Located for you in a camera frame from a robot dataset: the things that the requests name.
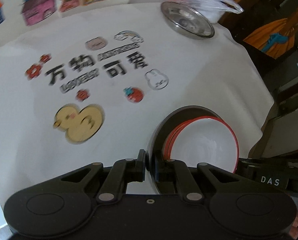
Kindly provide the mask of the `floral white ceramic bowl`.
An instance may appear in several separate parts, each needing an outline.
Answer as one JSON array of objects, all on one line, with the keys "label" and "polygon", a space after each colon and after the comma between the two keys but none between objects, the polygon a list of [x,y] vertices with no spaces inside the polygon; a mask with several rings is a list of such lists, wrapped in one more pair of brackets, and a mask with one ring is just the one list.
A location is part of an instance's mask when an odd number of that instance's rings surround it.
[{"label": "floral white ceramic bowl", "polygon": [[173,144],[170,160],[181,160],[188,167],[208,163],[234,173],[238,158],[238,141],[231,127],[204,119],[189,124],[180,132]]}]

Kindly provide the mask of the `deep steel bowl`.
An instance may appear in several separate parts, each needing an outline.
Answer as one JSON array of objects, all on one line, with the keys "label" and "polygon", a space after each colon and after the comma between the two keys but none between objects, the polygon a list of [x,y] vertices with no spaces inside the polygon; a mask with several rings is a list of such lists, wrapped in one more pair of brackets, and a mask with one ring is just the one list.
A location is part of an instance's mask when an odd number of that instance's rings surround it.
[{"label": "deep steel bowl", "polygon": [[175,194],[177,192],[175,179],[167,172],[163,160],[162,151],[167,137],[181,123],[200,116],[220,117],[212,110],[202,106],[185,106],[169,114],[154,132],[147,151],[146,168],[150,173],[152,185],[159,194]]}]

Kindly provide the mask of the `steel plate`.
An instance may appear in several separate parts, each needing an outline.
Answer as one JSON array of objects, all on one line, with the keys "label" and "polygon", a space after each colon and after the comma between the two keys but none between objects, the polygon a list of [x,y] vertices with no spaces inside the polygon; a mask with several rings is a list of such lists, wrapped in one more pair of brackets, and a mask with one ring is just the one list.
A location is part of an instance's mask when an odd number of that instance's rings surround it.
[{"label": "steel plate", "polygon": [[160,10],[163,16],[192,33],[211,34],[215,30],[206,17],[188,5],[163,2]]},{"label": "steel plate", "polygon": [[176,33],[178,33],[180,35],[183,35],[185,37],[191,38],[191,39],[195,39],[195,40],[210,39],[210,38],[213,38],[214,35],[215,35],[215,31],[214,30],[213,30],[213,32],[211,34],[197,34],[197,33],[192,33],[190,31],[184,29],[177,22],[174,23],[173,21],[171,21],[170,19],[168,19],[166,16],[164,16],[163,19],[166,22],[166,24],[172,30],[174,30]]}]

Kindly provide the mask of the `white printed table cloth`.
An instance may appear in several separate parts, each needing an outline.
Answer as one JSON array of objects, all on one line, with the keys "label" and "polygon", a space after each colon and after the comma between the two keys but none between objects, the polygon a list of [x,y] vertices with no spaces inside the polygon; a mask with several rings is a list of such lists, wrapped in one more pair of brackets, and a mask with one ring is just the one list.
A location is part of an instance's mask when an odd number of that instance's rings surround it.
[{"label": "white printed table cloth", "polygon": [[273,106],[250,56],[225,27],[194,40],[158,3],[56,20],[0,48],[0,203],[94,161],[148,148],[158,125],[203,106],[234,131],[240,156]]}]

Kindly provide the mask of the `orange dress girl painting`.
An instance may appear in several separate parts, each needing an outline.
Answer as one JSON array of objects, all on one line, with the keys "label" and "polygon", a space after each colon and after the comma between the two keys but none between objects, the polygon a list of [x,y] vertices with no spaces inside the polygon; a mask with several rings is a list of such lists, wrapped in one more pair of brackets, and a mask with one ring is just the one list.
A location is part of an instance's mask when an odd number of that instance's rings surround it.
[{"label": "orange dress girl painting", "polygon": [[288,18],[275,20],[259,27],[243,41],[246,44],[277,59],[295,45],[298,31],[298,8]]}]

